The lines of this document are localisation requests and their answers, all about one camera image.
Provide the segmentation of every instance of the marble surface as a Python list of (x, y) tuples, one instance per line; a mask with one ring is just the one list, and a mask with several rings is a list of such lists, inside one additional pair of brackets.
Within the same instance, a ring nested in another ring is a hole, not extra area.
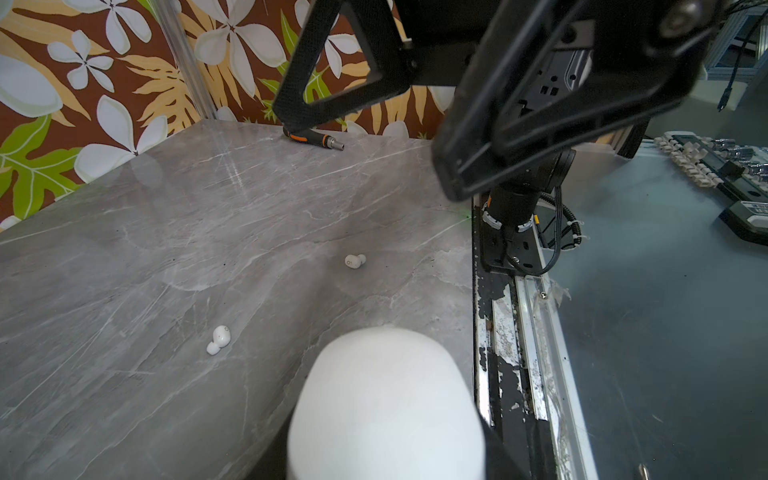
[(437, 339), (472, 384), (468, 204), (428, 142), (337, 137), (205, 121), (0, 234), (0, 478), (242, 478), (364, 326)]

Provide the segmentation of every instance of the screwdriver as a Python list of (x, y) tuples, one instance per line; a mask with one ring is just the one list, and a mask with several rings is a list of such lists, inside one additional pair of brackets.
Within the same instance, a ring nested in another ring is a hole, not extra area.
[(344, 150), (344, 144), (330, 135), (321, 134), (314, 130), (306, 129), (295, 134), (290, 133), (283, 127), (283, 133), (286, 137), (295, 141), (300, 141), (303, 144), (317, 145), (318, 147), (334, 148), (336, 150)]

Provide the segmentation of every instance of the bolt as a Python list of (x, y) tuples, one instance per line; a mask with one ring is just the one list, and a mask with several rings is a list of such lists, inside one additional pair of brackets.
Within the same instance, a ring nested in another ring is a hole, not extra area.
[(678, 38), (690, 33), (701, 21), (703, 7), (700, 0), (680, 0), (672, 5), (659, 25), (662, 38)]
[(574, 28), (573, 25), (569, 25), (568, 28), (565, 29), (565, 33), (563, 34), (563, 38), (560, 39), (563, 43), (568, 45), (569, 43), (573, 43), (576, 41), (576, 28)]

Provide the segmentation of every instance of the black cable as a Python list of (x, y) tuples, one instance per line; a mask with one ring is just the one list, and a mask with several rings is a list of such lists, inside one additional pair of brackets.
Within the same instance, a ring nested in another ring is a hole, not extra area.
[(544, 234), (538, 228), (538, 223), (534, 223), (534, 227), (536, 229), (536, 235), (538, 236), (538, 244), (539, 245), (544, 245), (546, 243), (546, 242), (544, 242)]
[(746, 7), (742, 7), (741, 5), (744, 5), (746, 2), (738, 2), (731, 5), (726, 11), (725, 11), (725, 18), (727, 18), (730, 15), (733, 15), (734, 13), (743, 12), (744, 10), (749, 10), (750, 8), (760, 7), (761, 5), (765, 5), (766, 2), (752, 2)]
[(546, 232), (547, 230), (549, 230), (549, 226), (550, 226), (550, 225), (552, 225), (552, 222), (554, 222), (554, 217), (552, 217), (552, 220), (549, 220), (549, 223), (547, 223), (547, 226), (546, 226), (546, 227), (544, 227), (544, 229), (541, 231), (541, 234), (542, 234), (542, 235), (544, 234), (544, 232)]
[[(554, 231), (559, 232), (562, 231), (563, 228), (563, 191), (560, 187), (554, 188), (554, 202)], [(547, 262), (547, 265), (538, 271), (530, 271), (525, 269), (518, 262), (515, 262), (513, 259), (509, 258), (508, 255), (507, 258), (509, 263), (518, 272), (523, 273), (524, 275), (541, 276), (551, 270), (552, 267), (558, 262), (558, 258), (560, 258), (560, 242), (557, 242), (554, 245), (554, 253), (552, 254), (552, 258), (549, 259), (549, 262)]]
[(739, 53), (736, 56), (736, 63), (733, 65), (733, 72), (730, 74), (730, 80), (728, 81), (728, 86), (725, 87), (725, 90), (723, 91), (723, 96), (720, 97), (720, 103), (717, 104), (717, 111), (723, 111), (725, 106), (728, 105), (728, 100), (730, 100), (730, 92), (733, 87), (733, 82), (736, 80), (736, 74), (739, 70), (739, 63), (741, 62), (741, 55), (744, 53), (746, 43), (750, 40), (750, 38), (752, 38), (752, 34), (757, 30), (758, 27), (760, 27), (760, 24), (763, 23), (763, 19), (766, 17), (766, 14), (768, 14), (768, 8), (763, 11), (763, 14), (757, 19), (755, 25), (752, 25), (752, 28), (750, 28), (750, 33), (746, 34), (746, 38), (744, 38), (744, 41), (741, 42)]
[[(548, 204), (552, 205), (553, 207), (556, 206), (554, 198), (550, 194), (542, 193), (541, 194), (541, 199), (543, 201), (547, 202)], [(568, 222), (570, 222), (570, 225), (566, 226), (560, 232), (560, 238), (562, 239), (563, 237), (568, 235), (568, 232), (573, 230), (573, 236), (575, 236), (574, 244), (575, 245), (580, 245), (581, 244), (581, 225), (579, 225), (578, 220), (576, 220), (576, 216), (565, 205), (563, 205), (563, 215), (565, 215), (565, 218), (568, 220)], [(547, 223), (547, 228), (549, 228), (549, 226), (552, 224), (553, 220), (554, 220), (554, 218), (552, 218), (552, 220), (549, 220), (549, 223)], [(556, 238), (557, 238), (557, 236), (555, 235), (552, 238), (552, 240), (550, 240), (549, 242), (544, 242), (543, 240), (541, 240), (541, 245), (542, 246), (546, 246), (547, 248), (552, 248), (554, 246), (554, 242), (555, 242)]]

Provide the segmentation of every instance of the floral wallpaper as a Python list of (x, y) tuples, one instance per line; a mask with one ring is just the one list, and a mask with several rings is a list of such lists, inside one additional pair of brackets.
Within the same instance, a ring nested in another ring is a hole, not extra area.
[[(391, 0), (389, 6), (405, 38)], [(272, 102), (309, 8), (308, 0), (181, 0), (179, 19), (218, 118), (279, 124)], [(368, 72), (352, 27), (339, 16), (306, 87), (305, 100), (362, 84)], [(414, 86), (322, 127), (432, 138), (452, 99), (453, 88)]]
[(148, 0), (0, 0), (0, 231), (199, 119)]

